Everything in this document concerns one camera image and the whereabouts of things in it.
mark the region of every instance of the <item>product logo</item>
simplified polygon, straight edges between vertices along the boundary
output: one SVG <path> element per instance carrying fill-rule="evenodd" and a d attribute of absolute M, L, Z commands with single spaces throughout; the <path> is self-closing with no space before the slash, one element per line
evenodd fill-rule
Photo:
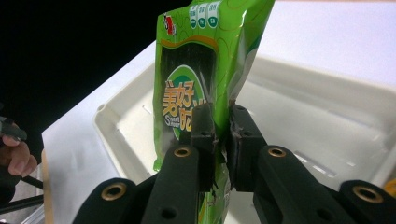
<path fill-rule="evenodd" d="M 178 139 L 182 131 L 191 131 L 192 109 L 206 102 L 194 71 L 187 65 L 175 69 L 165 81 L 163 118 Z"/>
<path fill-rule="evenodd" d="M 167 16 L 166 12 L 163 14 L 163 26 L 168 35 L 176 35 L 176 26 L 173 23 L 172 17 Z"/>

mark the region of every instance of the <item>finger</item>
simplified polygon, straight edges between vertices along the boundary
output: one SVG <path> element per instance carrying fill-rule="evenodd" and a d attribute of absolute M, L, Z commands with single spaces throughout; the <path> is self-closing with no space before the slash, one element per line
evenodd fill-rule
<path fill-rule="evenodd" d="M 13 137 L 3 135 L 3 143 L 9 147 L 15 147 L 20 144 L 20 141 L 15 140 Z"/>
<path fill-rule="evenodd" d="M 26 177 L 27 175 L 31 174 L 33 170 L 37 167 L 37 160 L 34 156 L 30 155 L 29 161 L 27 162 L 25 169 L 21 173 L 22 177 Z"/>
<path fill-rule="evenodd" d="M 26 143 L 21 142 L 10 150 L 10 154 L 11 162 L 9 163 L 8 171 L 12 175 L 20 175 L 30 159 L 29 147 Z"/>

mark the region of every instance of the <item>white table surface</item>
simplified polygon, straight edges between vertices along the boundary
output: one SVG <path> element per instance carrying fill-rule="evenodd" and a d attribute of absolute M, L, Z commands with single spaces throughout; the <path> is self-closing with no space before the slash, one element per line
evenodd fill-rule
<path fill-rule="evenodd" d="M 396 89 L 396 3 L 276 2 L 258 54 Z M 150 64 L 154 42 L 42 133 L 55 223 L 72 223 L 101 182 L 118 177 L 93 118 Z"/>

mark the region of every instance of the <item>white tray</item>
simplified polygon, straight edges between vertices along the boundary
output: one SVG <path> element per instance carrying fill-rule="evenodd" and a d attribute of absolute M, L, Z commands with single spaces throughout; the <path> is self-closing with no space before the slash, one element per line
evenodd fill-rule
<path fill-rule="evenodd" d="M 136 184 L 155 174 L 153 83 L 154 64 L 94 119 L 120 176 Z M 395 168 L 395 90 L 257 57 L 236 103 L 268 144 L 293 151 L 332 189 L 349 179 L 382 187 Z M 226 223 L 259 223 L 251 193 L 232 192 Z"/>

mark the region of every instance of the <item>metal screw hole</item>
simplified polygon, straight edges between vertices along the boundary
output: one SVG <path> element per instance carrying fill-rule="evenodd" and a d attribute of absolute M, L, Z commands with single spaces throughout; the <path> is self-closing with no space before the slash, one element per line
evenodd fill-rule
<path fill-rule="evenodd" d="M 285 157 L 286 152 L 280 148 L 270 148 L 268 153 L 273 157 Z"/>
<path fill-rule="evenodd" d="M 375 190 L 363 187 L 363 186 L 355 186 L 353 187 L 353 192 L 362 200 L 369 203 L 382 203 L 384 202 L 384 198 L 377 193 Z"/>
<path fill-rule="evenodd" d="M 177 157 L 188 157 L 188 156 L 190 156 L 191 152 L 188 148 L 181 147 L 181 148 L 176 149 L 174 154 Z"/>
<path fill-rule="evenodd" d="M 102 190 L 102 198 L 106 201 L 114 201 L 124 195 L 126 192 L 126 185 L 118 182 L 107 186 Z"/>

